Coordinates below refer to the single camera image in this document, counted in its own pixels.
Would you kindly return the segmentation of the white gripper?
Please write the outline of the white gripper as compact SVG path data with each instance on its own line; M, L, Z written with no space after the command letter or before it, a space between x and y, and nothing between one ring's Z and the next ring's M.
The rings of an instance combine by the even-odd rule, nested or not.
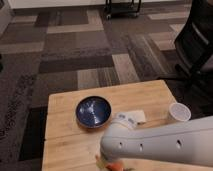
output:
M99 155L96 155L95 159L96 159L96 165L97 165L97 167L98 167L98 169L100 171L110 171L109 169L106 168L106 166L108 164L110 164L110 163L119 163L119 164L122 164L123 171L124 171L124 164L121 161L109 162L109 161L106 161L103 157L101 157Z

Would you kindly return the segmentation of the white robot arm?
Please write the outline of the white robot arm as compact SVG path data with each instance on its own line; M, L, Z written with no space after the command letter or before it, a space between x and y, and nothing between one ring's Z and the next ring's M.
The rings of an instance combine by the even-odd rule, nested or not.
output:
M118 114L101 137L95 158L100 168L123 158L213 167L213 117L136 129L132 118Z

